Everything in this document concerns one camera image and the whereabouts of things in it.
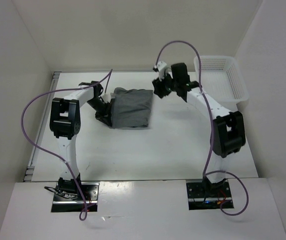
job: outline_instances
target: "white laundry basket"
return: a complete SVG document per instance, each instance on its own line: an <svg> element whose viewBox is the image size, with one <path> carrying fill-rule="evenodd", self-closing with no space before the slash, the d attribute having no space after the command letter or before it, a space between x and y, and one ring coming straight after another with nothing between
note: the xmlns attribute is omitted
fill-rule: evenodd
<svg viewBox="0 0 286 240"><path fill-rule="evenodd" d="M236 104L248 100L243 76L231 56L201 56L202 85L206 92L221 105L236 110ZM199 64L194 58L196 74Z"/></svg>

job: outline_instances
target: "wall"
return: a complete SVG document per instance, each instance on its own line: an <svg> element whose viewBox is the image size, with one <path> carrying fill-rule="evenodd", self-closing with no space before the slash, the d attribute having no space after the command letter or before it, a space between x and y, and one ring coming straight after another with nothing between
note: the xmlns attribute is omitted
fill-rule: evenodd
<svg viewBox="0 0 286 240"><path fill-rule="evenodd" d="M248 142L286 228L286 0L263 1L236 58L250 94Z"/></svg>
<svg viewBox="0 0 286 240"><path fill-rule="evenodd" d="M202 55L234 56L261 0L13 0L50 67L151 70L183 39ZM172 46L168 63L193 52Z"/></svg>
<svg viewBox="0 0 286 240"><path fill-rule="evenodd" d="M0 0L0 227L14 182L22 181L31 152L20 131L21 111L32 96L49 88L50 80L49 68L13 3ZM33 138L43 106L44 99L26 117Z"/></svg>

